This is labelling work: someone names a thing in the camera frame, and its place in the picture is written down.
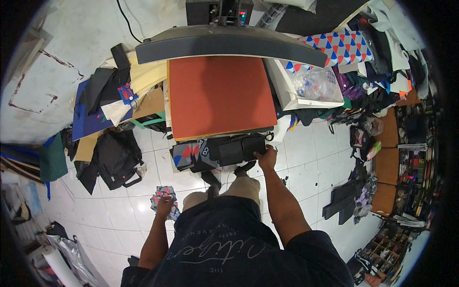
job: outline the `wooden shelf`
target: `wooden shelf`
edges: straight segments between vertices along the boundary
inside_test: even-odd
[[[360,256],[376,267],[377,275],[383,280],[391,271],[398,268],[409,237],[409,231],[401,228],[395,240],[387,238],[385,232],[386,230],[382,229],[360,253]]]

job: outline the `black backpack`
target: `black backpack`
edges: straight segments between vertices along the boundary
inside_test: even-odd
[[[351,157],[361,162],[366,162],[367,154],[375,144],[374,138],[364,128],[358,126],[351,125],[349,130],[351,132],[351,147],[353,149]],[[357,149],[360,150],[360,158],[354,155]]]
[[[97,139],[93,161],[110,190],[121,186],[130,187],[142,180],[139,175],[138,179],[126,184],[136,173],[135,166],[143,164],[142,152],[132,130],[121,133],[107,130]]]

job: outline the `khaki shorts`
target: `khaki shorts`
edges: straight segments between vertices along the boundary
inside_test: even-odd
[[[246,197],[253,199],[260,206],[260,182],[248,176],[241,176],[231,184],[227,191],[219,196],[232,195],[237,197]],[[183,200],[183,210],[185,211],[195,205],[207,200],[207,193],[196,191],[192,192]]]

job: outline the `dark navy t-shirt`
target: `dark navy t-shirt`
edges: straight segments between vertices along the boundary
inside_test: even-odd
[[[354,286],[323,231],[292,238],[285,250],[251,199],[217,197],[184,211],[166,257],[152,270],[127,267],[121,287]]]

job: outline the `green stool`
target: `green stool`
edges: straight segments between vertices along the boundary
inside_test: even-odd
[[[152,119],[143,123],[139,123],[137,120],[133,119],[131,122],[138,126],[141,129],[145,129],[145,126],[148,124],[155,124],[155,123],[160,123],[160,122],[165,122],[166,121],[166,112],[158,112],[156,113],[160,118],[157,119]]]

